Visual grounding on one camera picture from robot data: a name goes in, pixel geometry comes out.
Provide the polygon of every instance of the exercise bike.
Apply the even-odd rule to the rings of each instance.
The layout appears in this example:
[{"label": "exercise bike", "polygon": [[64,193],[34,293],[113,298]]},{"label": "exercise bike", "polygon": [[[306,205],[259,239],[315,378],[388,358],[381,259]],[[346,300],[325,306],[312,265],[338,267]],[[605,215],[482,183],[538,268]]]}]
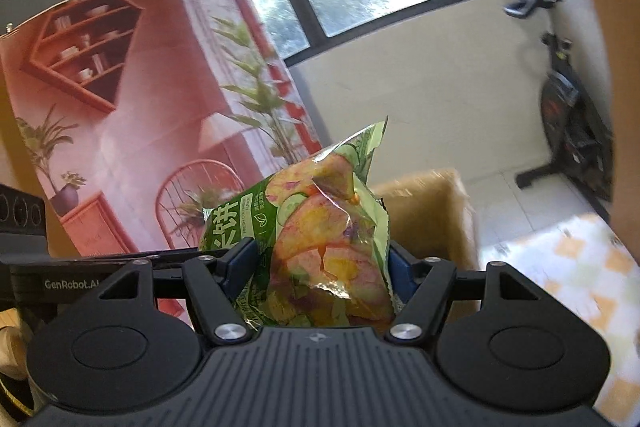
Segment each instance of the exercise bike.
[{"label": "exercise bike", "polygon": [[[516,0],[505,6],[504,12],[516,19],[527,19],[538,8],[553,9],[562,1]],[[542,35],[542,43],[549,49],[551,67],[540,94],[540,116],[551,159],[546,165],[517,174],[516,185],[526,188],[539,178],[562,173],[608,221],[609,213],[600,199],[611,199],[612,133],[572,68],[572,42],[560,38],[552,28]]]}]

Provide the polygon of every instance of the floor tile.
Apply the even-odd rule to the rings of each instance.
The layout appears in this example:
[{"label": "floor tile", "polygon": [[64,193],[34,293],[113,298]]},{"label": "floor tile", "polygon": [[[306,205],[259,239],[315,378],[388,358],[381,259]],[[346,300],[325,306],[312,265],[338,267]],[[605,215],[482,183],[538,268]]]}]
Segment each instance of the floor tile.
[{"label": "floor tile", "polygon": [[518,172],[521,172],[521,169],[504,172],[503,176],[522,206],[533,230],[546,229],[571,216],[592,211],[586,200],[575,194],[569,186],[569,181],[561,175],[541,178],[530,187],[520,190],[514,179]]},{"label": "floor tile", "polygon": [[[569,187],[571,188],[571,190],[574,192],[574,194],[576,196],[578,196],[578,199],[580,201],[584,201],[585,204],[587,204],[589,206],[589,208],[591,208],[591,205],[589,205],[589,203],[587,202],[587,200],[585,199],[585,197],[580,193],[580,190],[578,190],[578,187],[576,187],[574,184],[572,184],[571,181],[569,181],[569,179],[564,178],[564,180],[566,181],[566,184],[569,185]],[[611,203],[610,201],[605,201],[605,200],[600,200],[600,203],[602,204],[602,206],[604,207],[604,209],[607,212],[611,211]]]},{"label": "floor tile", "polygon": [[532,232],[527,216],[501,174],[470,182],[465,188],[476,210],[481,247]]}]

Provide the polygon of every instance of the white wall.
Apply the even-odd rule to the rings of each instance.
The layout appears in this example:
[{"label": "white wall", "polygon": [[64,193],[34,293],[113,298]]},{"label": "white wall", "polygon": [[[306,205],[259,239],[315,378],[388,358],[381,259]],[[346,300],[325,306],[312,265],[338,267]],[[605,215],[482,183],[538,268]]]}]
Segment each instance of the white wall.
[{"label": "white wall", "polygon": [[547,19],[510,18],[507,1],[429,12],[291,68],[321,137],[339,140],[388,115],[374,184],[443,167],[471,180],[543,162]]}]

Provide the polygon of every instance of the green snack bag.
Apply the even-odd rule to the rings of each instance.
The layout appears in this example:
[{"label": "green snack bag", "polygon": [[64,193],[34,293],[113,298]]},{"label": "green snack bag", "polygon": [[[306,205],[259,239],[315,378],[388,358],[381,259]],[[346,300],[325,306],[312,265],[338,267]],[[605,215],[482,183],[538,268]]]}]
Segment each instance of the green snack bag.
[{"label": "green snack bag", "polygon": [[388,327],[388,216],[366,187],[385,126],[372,124],[204,211],[201,250],[243,237],[260,245],[260,263],[236,299],[249,325]]}]

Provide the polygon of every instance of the silver bolt head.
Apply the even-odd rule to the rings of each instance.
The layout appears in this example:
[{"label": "silver bolt head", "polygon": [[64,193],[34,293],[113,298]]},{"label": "silver bolt head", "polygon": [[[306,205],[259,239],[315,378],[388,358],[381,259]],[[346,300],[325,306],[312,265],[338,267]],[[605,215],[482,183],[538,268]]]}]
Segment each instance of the silver bolt head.
[{"label": "silver bolt head", "polygon": [[224,341],[236,341],[246,335],[246,328],[240,324],[220,324],[214,331],[216,336]]},{"label": "silver bolt head", "polygon": [[422,334],[422,328],[415,324],[396,324],[389,330],[389,333],[401,341],[412,341]]}]

